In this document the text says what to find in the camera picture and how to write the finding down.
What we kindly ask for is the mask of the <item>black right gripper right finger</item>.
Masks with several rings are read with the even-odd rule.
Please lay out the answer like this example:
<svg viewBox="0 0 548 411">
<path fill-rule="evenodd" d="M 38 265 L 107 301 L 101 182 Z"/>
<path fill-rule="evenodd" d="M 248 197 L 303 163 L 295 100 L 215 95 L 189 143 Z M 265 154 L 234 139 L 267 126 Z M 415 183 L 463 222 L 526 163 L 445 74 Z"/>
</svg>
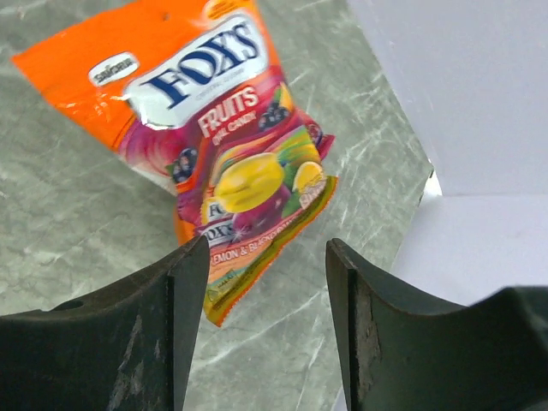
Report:
<svg viewBox="0 0 548 411">
<path fill-rule="evenodd" d="M 505 288 L 465 307 L 337 238 L 325 269 L 347 409 L 546 409 L 546 288 Z"/>
</svg>

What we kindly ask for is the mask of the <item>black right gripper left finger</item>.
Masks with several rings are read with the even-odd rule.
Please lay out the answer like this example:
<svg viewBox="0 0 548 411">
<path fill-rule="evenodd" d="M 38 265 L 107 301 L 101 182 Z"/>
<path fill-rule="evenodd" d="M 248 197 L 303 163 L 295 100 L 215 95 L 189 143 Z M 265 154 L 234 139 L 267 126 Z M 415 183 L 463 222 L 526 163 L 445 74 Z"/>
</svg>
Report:
<svg viewBox="0 0 548 411">
<path fill-rule="evenodd" d="M 208 273 L 197 237 L 50 311 L 2 316 L 2 409 L 182 409 Z"/>
</svg>

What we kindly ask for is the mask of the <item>orange snack packet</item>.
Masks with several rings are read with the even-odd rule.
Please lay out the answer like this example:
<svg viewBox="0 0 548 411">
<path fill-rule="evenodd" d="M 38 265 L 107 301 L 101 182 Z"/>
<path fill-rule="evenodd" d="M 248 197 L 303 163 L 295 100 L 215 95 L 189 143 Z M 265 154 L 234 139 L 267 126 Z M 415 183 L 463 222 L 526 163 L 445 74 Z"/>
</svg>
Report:
<svg viewBox="0 0 548 411">
<path fill-rule="evenodd" d="M 133 1 L 14 56 L 42 97 L 176 197 L 215 325 L 327 206 L 333 136 L 295 103 L 253 1 Z"/>
</svg>

